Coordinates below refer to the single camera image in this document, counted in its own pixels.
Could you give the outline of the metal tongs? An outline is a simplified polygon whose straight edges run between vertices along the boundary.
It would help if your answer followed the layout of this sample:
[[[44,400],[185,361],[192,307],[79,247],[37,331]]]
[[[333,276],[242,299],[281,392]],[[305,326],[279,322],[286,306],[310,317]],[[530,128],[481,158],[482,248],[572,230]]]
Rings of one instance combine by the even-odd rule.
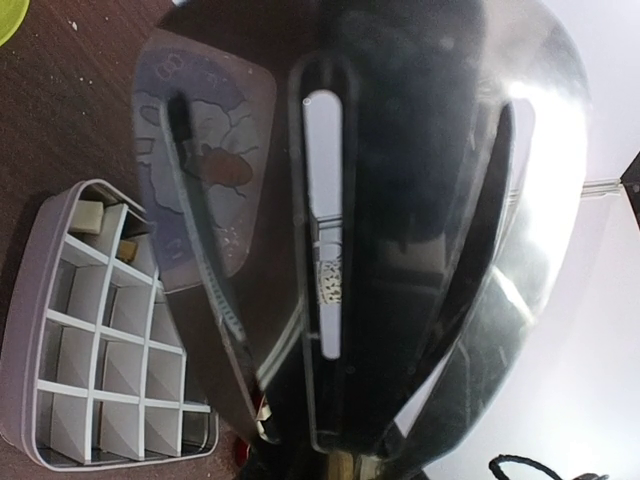
[[[240,276],[217,272],[191,92],[161,105],[196,300],[244,341],[279,444],[398,463],[454,449],[546,305],[586,164],[586,74],[537,1],[190,1],[160,30],[276,84]]]

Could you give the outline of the pink compartment tin box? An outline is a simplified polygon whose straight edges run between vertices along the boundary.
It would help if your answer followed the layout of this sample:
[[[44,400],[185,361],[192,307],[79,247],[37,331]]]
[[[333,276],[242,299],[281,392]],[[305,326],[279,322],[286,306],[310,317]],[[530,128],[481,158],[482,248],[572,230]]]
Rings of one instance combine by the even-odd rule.
[[[79,200],[99,235],[69,232]],[[135,241],[131,264],[116,258]],[[141,206],[92,179],[45,200],[26,242],[1,347],[1,433],[54,472],[202,458],[219,418],[191,373]]]

